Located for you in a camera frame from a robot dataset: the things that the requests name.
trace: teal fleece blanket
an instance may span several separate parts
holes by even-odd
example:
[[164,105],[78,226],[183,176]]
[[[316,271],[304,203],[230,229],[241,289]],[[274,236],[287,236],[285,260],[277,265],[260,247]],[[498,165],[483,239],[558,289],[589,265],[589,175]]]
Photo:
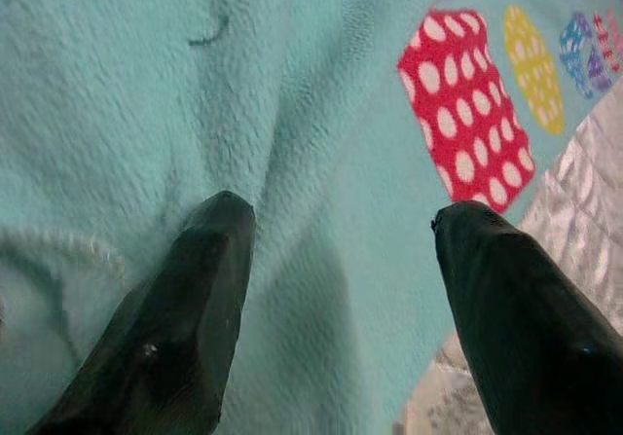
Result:
[[[224,189],[258,235],[218,433],[389,432],[452,324],[429,230],[458,193],[451,153],[419,129],[421,57],[399,65],[422,19],[490,17],[536,173],[600,95],[578,100],[556,62],[567,126],[541,130],[504,52],[509,1],[0,0],[0,433],[51,407]],[[568,0],[515,1],[554,50]]]

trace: red fabric with white dots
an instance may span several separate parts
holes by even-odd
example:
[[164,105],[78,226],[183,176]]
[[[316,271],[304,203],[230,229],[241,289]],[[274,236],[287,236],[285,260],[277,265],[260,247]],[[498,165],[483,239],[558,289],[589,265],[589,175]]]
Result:
[[504,211],[532,179],[534,162],[489,55],[484,19],[473,10],[430,12],[398,71],[452,201]]

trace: silver quilted fabric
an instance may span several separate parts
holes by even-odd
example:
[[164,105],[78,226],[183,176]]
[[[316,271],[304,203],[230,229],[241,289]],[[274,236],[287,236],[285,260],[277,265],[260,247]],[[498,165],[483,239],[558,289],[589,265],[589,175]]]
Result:
[[[539,180],[520,224],[623,334],[623,79]],[[493,434],[453,333],[407,403],[405,435]]]

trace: fleece blanket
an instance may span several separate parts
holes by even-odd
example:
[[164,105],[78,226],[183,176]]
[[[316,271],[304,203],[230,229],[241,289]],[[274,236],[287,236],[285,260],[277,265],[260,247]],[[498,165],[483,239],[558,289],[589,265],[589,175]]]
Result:
[[0,0],[0,432],[185,216],[258,235],[219,434],[378,434],[451,328],[429,220],[518,219],[619,73],[620,0]]

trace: yellow dotted patch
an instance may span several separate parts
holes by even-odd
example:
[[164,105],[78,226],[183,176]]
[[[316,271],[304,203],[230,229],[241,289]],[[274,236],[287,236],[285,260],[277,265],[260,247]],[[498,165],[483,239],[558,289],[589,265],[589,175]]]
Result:
[[565,130],[565,113],[554,57],[528,15],[517,6],[504,13],[504,47],[534,118],[549,133]]

